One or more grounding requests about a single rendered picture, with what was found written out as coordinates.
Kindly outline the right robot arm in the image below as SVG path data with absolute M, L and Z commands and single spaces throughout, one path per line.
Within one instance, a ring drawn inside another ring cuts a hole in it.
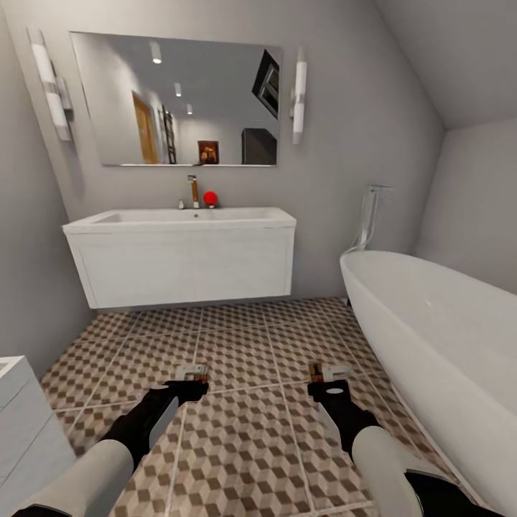
M 349 365 L 322 367 L 323 381 L 307 390 L 325 426 L 348 452 L 381 517 L 505 517 L 479 506 L 437 466 L 391 436 L 369 410 L 351 401 Z

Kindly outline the mousetrap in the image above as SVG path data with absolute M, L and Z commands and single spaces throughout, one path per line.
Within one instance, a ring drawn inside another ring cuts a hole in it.
M 322 362 L 310 362 L 307 364 L 309 366 L 309 371 L 311 375 L 312 382 L 320 382 L 323 381 L 323 374 L 322 374 Z M 310 382 L 310 383 L 312 383 Z
M 202 384 L 207 383 L 209 378 L 209 373 L 205 374 L 204 376 L 194 376 L 194 381 L 202 381 Z

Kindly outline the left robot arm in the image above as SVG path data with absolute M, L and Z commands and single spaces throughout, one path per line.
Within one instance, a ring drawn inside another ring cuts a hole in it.
M 126 415 L 56 480 L 18 507 L 9 517 L 108 517 L 142 457 L 162 437 L 178 408 L 199 401 L 209 383 L 208 366 L 178 365 L 175 380 L 154 386 Z

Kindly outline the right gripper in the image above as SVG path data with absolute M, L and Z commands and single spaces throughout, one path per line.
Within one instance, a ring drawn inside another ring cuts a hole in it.
M 348 387 L 347 380 L 335 380 L 334 382 L 325 383 L 323 381 L 320 382 L 312 382 L 308 385 L 307 390 L 310 396 L 313 396 L 314 402 L 319 403 L 320 399 L 322 399 L 323 392 L 325 392 L 326 388 L 339 386 L 340 389 L 343 389 L 348 397 L 350 395 L 350 388 Z

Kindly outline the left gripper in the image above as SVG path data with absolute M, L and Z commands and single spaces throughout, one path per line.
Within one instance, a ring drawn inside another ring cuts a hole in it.
M 186 401 L 199 401 L 203 395 L 206 395 L 209 388 L 209 383 L 202 384 L 202 381 L 166 381 L 165 384 L 175 384 L 182 388 L 184 399 L 182 404 Z

